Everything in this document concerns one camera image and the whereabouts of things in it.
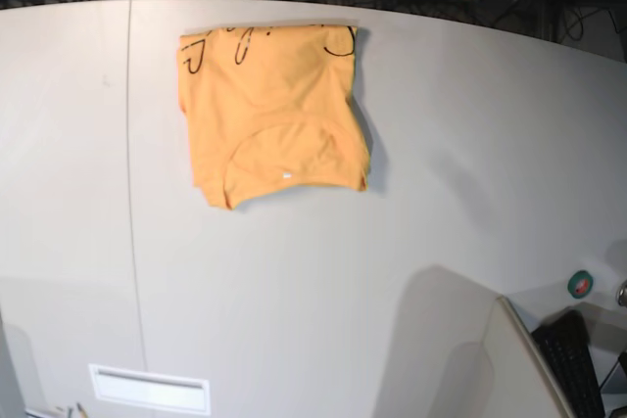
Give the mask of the yellow t-shirt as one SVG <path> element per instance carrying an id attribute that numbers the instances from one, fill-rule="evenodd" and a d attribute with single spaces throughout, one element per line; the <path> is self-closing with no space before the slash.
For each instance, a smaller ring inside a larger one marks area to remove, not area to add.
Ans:
<path id="1" fill-rule="evenodd" d="M 293 186 L 367 187 L 354 25 L 220 27 L 179 39 L 194 185 L 235 209 Z"/>

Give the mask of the green tape roll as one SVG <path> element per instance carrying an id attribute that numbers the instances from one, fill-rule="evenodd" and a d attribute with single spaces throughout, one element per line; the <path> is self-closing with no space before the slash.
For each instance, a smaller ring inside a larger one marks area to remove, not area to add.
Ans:
<path id="1" fill-rule="evenodd" d="M 576 300 L 587 297 L 594 288 L 594 277 L 587 270 L 575 272 L 567 282 L 567 292 Z"/>

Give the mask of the white label on table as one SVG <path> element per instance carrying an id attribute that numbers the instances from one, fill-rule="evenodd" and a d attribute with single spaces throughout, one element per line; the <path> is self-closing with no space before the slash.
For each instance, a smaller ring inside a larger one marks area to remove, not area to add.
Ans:
<path id="1" fill-rule="evenodd" d="M 88 365 L 97 399 L 172 413 L 210 416 L 210 383 L 98 364 Z"/>

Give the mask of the black keyboard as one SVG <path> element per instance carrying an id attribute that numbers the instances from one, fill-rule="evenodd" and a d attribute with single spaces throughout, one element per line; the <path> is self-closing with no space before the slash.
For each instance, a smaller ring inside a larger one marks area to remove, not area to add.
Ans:
<path id="1" fill-rule="evenodd" d="M 552 323 L 539 326 L 532 338 L 574 415 L 603 418 L 602 395 L 582 314 L 567 310 Z"/>

